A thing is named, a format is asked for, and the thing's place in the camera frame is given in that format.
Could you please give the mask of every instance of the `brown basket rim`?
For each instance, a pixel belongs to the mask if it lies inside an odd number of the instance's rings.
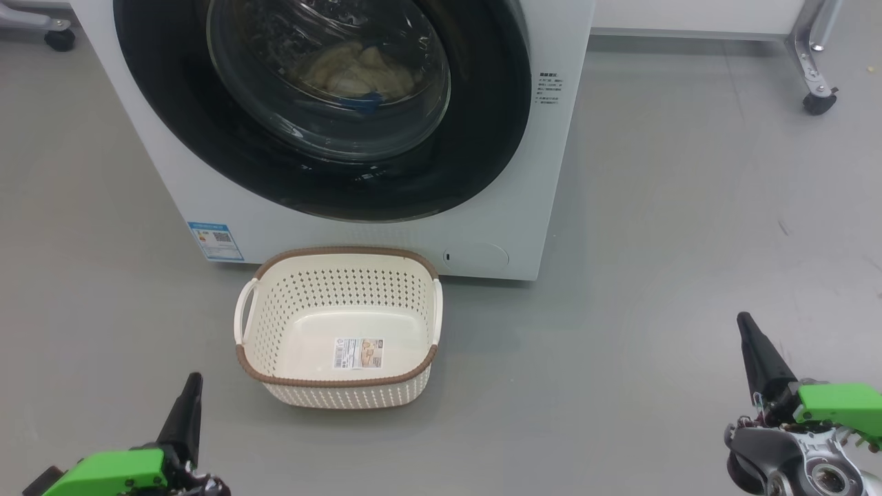
[[[407,250],[399,250],[395,248],[379,248],[379,247],[370,247],[370,246],[327,246],[322,248],[302,248],[300,250],[291,250],[289,252],[282,252],[278,255],[272,257],[267,260],[266,263],[258,269],[258,271],[254,274],[256,279],[260,279],[266,274],[269,269],[278,264],[279,262],[285,259],[292,259],[294,257],[305,257],[310,255],[332,255],[332,254],[356,254],[356,255],[389,255],[394,257],[403,257],[405,259],[412,259],[420,263],[425,269],[429,272],[432,279],[438,278],[438,272],[426,260],[423,256],[418,255],[413,252],[409,252]],[[273,384],[275,386],[289,386],[289,387],[334,387],[334,388],[342,388],[342,387],[377,387],[377,386],[390,386],[392,384],[400,384],[401,382],[406,382],[408,380],[413,379],[414,377],[420,375],[425,372],[429,365],[432,364],[432,360],[435,359],[435,355],[437,354],[438,346],[436,344],[431,345],[429,347],[429,353],[426,354],[426,358],[422,360],[422,362],[416,366],[416,368],[410,372],[405,372],[401,375],[396,375],[392,377],[380,377],[377,379],[360,379],[360,380],[301,380],[301,379],[284,379],[281,377],[273,377],[261,372],[258,372],[251,363],[248,361],[248,358],[245,356],[245,346],[243,344],[237,344],[235,346],[235,355],[239,359],[239,364],[245,370],[248,375],[250,375],[253,379],[259,380],[264,384]]]
[[[278,255],[272,257],[267,260],[266,263],[260,268],[258,271],[254,273],[254,277],[260,279],[266,274],[269,269],[278,264],[279,262],[292,259],[294,257],[307,257],[310,255],[388,255],[393,257],[403,257],[405,259],[412,259],[420,263],[427,271],[429,271],[429,275],[432,276],[432,279],[438,278],[438,272],[435,270],[435,267],[426,260],[422,255],[419,255],[414,252],[409,252],[407,250],[399,250],[396,248],[380,248],[373,246],[326,246],[321,248],[301,248],[299,250],[291,250],[289,252],[282,252]]]
[[[245,356],[245,347],[242,344],[237,344],[235,346],[235,355],[239,359],[239,364],[245,370],[248,375],[250,375],[253,379],[259,380],[264,384],[273,384],[275,386],[291,386],[291,387],[376,387],[376,386],[391,386],[392,384],[400,384],[402,382],[407,382],[414,377],[420,375],[425,372],[426,369],[429,368],[429,365],[432,364],[432,360],[435,359],[435,355],[437,354],[438,346],[433,344],[429,348],[429,353],[426,354],[426,358],[422,360],[422,363],[417,365],[416,368],[410,372],[402,373],[401,375],[395,375],[392,377],[380,377],[376,379],[359,379],[359,380],[303,380],[303,379],[284,379],[282,377],[273,377],[270,375],[265,375],[263,373],[258,372],[251,366],[248,362],[248,358]]]

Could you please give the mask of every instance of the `caster wheel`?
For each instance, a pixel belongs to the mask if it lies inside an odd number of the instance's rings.
[[[805,111],[813,116],[820,116],[827,112],[834,103],[836,103],[835,94],[822,98],[809,93],[808,96],[803,99],[803,107],[805,107]]]
[[[763,481],[745,470],[734,452],[729,452],[729,459],[726,460],[726,470],[729,471],[729,477],[732,477],[732,482],[742,491],[749,494],[764,494],[766,492],[763,488]]]
[[[66,52],[73,49],[73,41],[76,39],[73,31],[49,31],[43,36],[43,40],[56,52]]]

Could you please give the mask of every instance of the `white washing machine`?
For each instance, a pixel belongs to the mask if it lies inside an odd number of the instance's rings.
[[[594,0],[71,0],[209,260],[534,280]]]

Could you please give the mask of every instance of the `white plastic basket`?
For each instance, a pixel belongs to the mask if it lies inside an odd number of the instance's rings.
[[[426,387],[442,308],[437,272],[415,253],[285,252],[261,266],[239,295],[236,354],[251,377],[291,405],[400,406]]]

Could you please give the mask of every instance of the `basket label sticker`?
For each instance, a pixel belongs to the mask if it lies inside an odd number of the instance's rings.
[[[383,340],[337,338],[334,340],[333,368],[352,371],[383,368]]]
[[[209,260],[245,261],[242,252],[235,244],[227,224],[206,224],[204,222],[187,222],[199,248]]]

